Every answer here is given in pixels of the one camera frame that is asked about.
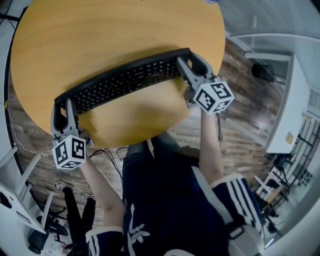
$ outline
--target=shoe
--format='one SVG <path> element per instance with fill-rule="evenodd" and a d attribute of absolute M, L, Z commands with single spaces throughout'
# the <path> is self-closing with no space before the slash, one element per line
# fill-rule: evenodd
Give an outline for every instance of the shoe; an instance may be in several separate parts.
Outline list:
<path fill-rule="evenodd" d="M 68 244 L 64 247 L 65 250 L 72 250 L 74 248 L 74 244 L 71 243 L 71 244 Z"/>
<path fill-rule="evenodd" d="M 58 183 L 56 183 L 55 185 L 55 188 L 57 189 L 57 190 L 64 190 L 65 188 L 70 188 L 70 189 L 74 189 L 74 186 L 73 185 L 71 185 L 71 184 L 66 184 L 66 183 L 63 183 L 63 182 L 58 182 Z"/>
<path fill-rule="evenodd" d="M 84 200 L 87 200 L 88 198 L 91 198 L 94 201 L 97 201 L 94 194 L 81 194 L 80 197 L 82 199 L 84 199 Z"/>

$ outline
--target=chair leg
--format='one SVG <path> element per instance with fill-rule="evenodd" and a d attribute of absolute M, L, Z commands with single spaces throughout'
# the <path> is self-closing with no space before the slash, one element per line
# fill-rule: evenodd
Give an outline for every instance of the chair leg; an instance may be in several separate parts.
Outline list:
<path fill-rule="evenodd" d="M 20 196 L 22 202 L 24 202 L 25 197 L 30 192 L 31 187 L 32 187 L 32 185 L 31 185 L 31 183 L 29 183 L 28 186 L 26 187 L 25 191 Z"/>
<path fill-rule="evenodd" d="M 35 157 L 32 159 L 31 163 L 28 165 L 28 167 L 25 169 L 23 175 L 21 176 L 19 185 L 15 189 L 15 194 L 18 196 L 21 194 L 24 186 L 26 185 L 26 181 L 29 178 L 31 172 L 34 170 L 36 164 L 41 158 L 41 154 L 36 154 Z"/>
<path fill-rule="evenodd" d="M 46 226 L 48 212 L 49 212 L 51 201 L 52 201 L 53 197 L 54 197 L 54 192 L 50 191 L 48 199 L 47 199 L 45 207 L 44 207 L 44 210 L 43 210 L 42 219 L 41 219 L 41 226 L 42 226 L 43 229 L 45 229 L 45 226 Z"/>
<path fill-rule="evenodd" d="M 0 159 L 0 168 L 4 166 L 15 155 L 17 150 L 18 150 L 18 147 L 14 146 L 4 155 L 2 159 Z"/>

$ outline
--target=white desk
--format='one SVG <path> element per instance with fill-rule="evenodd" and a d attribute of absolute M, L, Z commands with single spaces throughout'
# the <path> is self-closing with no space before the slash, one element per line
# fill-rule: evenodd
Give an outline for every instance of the white desk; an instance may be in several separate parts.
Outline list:
<path fill-rule="evenodd" d="M 230 118 L 226 118 L 225 123 L 265 147 L 267 153 L 290 153 L 303 124 L 303 114 L 307 111 L 310 96 L 310 89 L 298 59 L 295 55 L 269 53 L 245 53 L 244 56 L 248 59 L 289 62 L 284 95 L 267 140 L 261 139 Z"/>

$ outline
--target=white stripe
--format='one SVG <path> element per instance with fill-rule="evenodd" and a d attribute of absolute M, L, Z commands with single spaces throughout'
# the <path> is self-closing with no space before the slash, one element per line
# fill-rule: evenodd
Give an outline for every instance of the white stripe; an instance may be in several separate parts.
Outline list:
<path fill-rule="evenodd" d="M 128 239 L 128 250 L 129 250 L 129 255 L 130 256 L 136 256 L 135 250 L 132 246 L 132 241 L 131 241 L 131 236 L 130 233 L 132 232 L 132 228 L 134 225 L 134 212 L 135 212 L 135 206 L 131 204 L 130 207 L 131 210 L 131 220 L 130 220 L 130 225 L 129 225 L 129 232 L 127 233 L 127 239 Z"/>
<path fill-rule="evenodd" d="M 131 241 L 131 237 L 130 237 L 130 234 L 129 234 L 129 233 L 127 234 L 127 237 L 128 237 L 129 255 L 130 255 L 130 256 L 136 256 L 135 250 L 134 250 L 134 248 L 132 247 L 132 241 Z"/>
<path fill-rule="evenodd" d="M 180 249 L 167 251 L 164 256 L 194 256 L 193 254 Z"/>
<path fill-rule="evenodd" d="M 199 184 L 200 188 L 202 189 L 206 199 L 216 209 L 216 211 L 219 213 L 219 215 L 222 217 L 223 222 L 225 224 L 232 222 L 233 221 L 232 216 L 228 212 L 225 205 L 219 200 L 217 195 L 210 188 L 206 178 L 200 172 L 199 168 L 192 166 L 192 170 L 193 170 L 194 176 L 195 176 L 196 180 L 198 181 L 198 184 Z"/>
<path fill-rule="evenodd" d="M 241 189 L 239 187 L 238 182 L 236 180 L 234 180 L 234 181 L 232 181 L 232 184 L 233 184 L 233 186 L 235 188 L 235 192 L 236 192 L 236 194 L 238 196 L 239 204 L 240 204 L 240 206 L 242 206 L 242 209 L 246 213 L 246 216 L 249 218 L 249 223 L 247 223 L 247 224 L 251 226 L 251 221 L 254 221 L 255 219 L 252 216 L 252 214 L 250 213 L 250 210 L 249 210 L 249 208 L 248 208 L 248 206 L 246 204 L 246 201 L 245 201 L 244 196 L 243 196 L 243 194 L 241 192 Z"/>
<path fill-rule="evenodd" d="M 100 255 L 100 246 L 99 246 L 98 237 L 96 235 L 94 236 L 94 245 L 95 245 L 95 249 L 96 249 L 96 255 L 99 256 Z"/>
<path fill-rule="evenodd" d="M 216 186 L 218 186 L 218 185 L 220 185 L 220 184 L 227 183 L 227 182 L 232 182 L 232 181 L 234 181 L 234 180 L 243 179 L 243 178 L 244 178 L 244 177 L 243 177 L 240 173 L 233 173 L 233 174 L 224 176 L 223 178 L 218 179 L 218 180 L 212 182 L 212 183 L 210 184 L 210 188 L 214 189 Z"/>
<path fill-rule="evenodd" d="M 92 236 L 90 237 L 89 248 L 90 248 L 91 255 L 96 256 L 96 251 L 95 251 L 94 241 L 92 239 Z"/>
<path fill-rule="evenodd" d="M 123 233 L 123 228 L 120 227 L 120 226 L 107 226 L 107 227 L 98 227 L 98 228 L 89 230 L 85 234 L 86 241 L 89 241 L 89 238 L 92 237 L 92 236 L 96 236 L 96 235 L 99 235 L 99 234 L 103 234 L 103 233 L 106 233 L 106 232 L 112 232 L 112 231 L 113 232 L 121 232 L 121 233 Z"/>
<path fill-rule="evenodd" d="M 231 183 L 230 183 L 230 182 L 227 182 L 227 183 L 226 183 L 226 186 L 227 186 L 227 188 L 228 188 L 230 197 L 231 197 L 231 199 L 232 199 L 232 201 L 233 201 L 233 203 L 234 203 L 234 206 L 235 206 L 235 208 L 236 208 L 237 213 L 244 218 L 244 222 L 245 222 L 245 223 L 249 223 L 249 225 L 251 226 L 251 221 L 250 221 L 250 219 L 249 219 L 248 217 L 246 217 L 246 216 L 244 215 L 244 211 L 243 211 L 243 209 L 241 208 L 241 205 L 240 205 L 240 203 L 239 203 L 239 201 L 238 201 L 238 199 L 237 199 L 237 197 L 236 197 L 234 188 L 231 186 Z"/>
<path fill-rule="evenodd" d="M 253 213 L 253 216 L 254 216 L 254 218 L 256 219 L 256 228 L 259 230 L 259 231 L 263 231 L 263 227 L 262 227 L 262 224 L 261 224 L 261 222 L 260 222 L 260 219 L 259 219 L 259 217 L 258 217 L 258 214 L 257 214 L 257 210 L 256 210 L 256 208 L 254 207 L 254 204 L 252 203 L 252 201 L 251 201 L 251 199 L 250 199 L 250 197 L 249 197 L 249 195 L 248 195 L 248 192 L 247 192 L 247 190 L 246 190 L 246 187 L 245 187 L 245 185 L 244 185 L 244 183 L 240 180 L 240 186 L 241 186 L 241 188 L 242 188 L 242 190 L 243 190 L 243 193 L 244 193 L 244 195 L 245 195 L 245 198 L 246 198 L 246 200 L 247 200 L 247 202 L 248 202 L 248 204 L 249 204 L 249 207 L 250 207 L 250 209 L 251 209 L 251 211 L 252 211 L 252 213 Z"/>

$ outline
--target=floor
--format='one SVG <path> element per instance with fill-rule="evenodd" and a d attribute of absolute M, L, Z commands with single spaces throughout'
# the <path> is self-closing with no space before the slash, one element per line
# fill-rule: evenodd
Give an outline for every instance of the floor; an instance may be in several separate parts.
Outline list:
<path fill-rule="evenodd" d="M 222 117 L 228 116 L 261 138 L 266 138 L 270 133 L 276 118 L 283 94 L 282 88 L 277 84 L 266 83 L 257 80 L 250 75 L 252 62 L 243 57 L 243 52 L 232 42 L 227 41 L 220 75 L 227 81 L 235 94 L 235 101 Z M 37 127 L 24 112 L 14 87 L 9 84 L 9 110 L 13 120 L 13 128 L 20 143 L 29 150 L 35 152 L 50 153 L 52 137 Z M 257 189 L 258 184 L 254 176 L 264 179 L 272 167 L 272 163 L 265 158 L 264 149 L 254 141 L 240 134 L 238 131 L 222 125 L 221 151 L 224 171 L 226 174 L 243 174 L 252 190 Z M 195 109 L 192 114 L 172 127 L 169 133 L 181 146 L 200 147 L 200 111 Z M 18 156 L 22 167 L 25 169 L 34 157 L 33 152 L 24 150 L 18 145 Z M 111 152 L 115 158 L 116 148 Z M 125 149 L 119 151 L 120 157 L 124 157 Z M 111 163 L 103 155 L 92 157 L 93 162 L 105 173 L 109 182 L 119 192 L 122 191 L 120 177 L 113 169 Z M 54 184 L 63 181 L 74 185 L 74 194 L 80 212 L 83 211 L 86 201 L 80 198 L 81 193 L 90 193 L 91 190 L 82 173 L 76 169 L 73 171 L 57 170 L 53 164 L 52 156 L 43 155 L 31 174 L 29 182 L 36 197 L 43 202 L 50 190 L 55 192 L 52 209 L 61 210 L 65 206 L 63 193 L 56 191 Z M 95 226 L 102 224 L 103 212 L 96 208 Z"/>

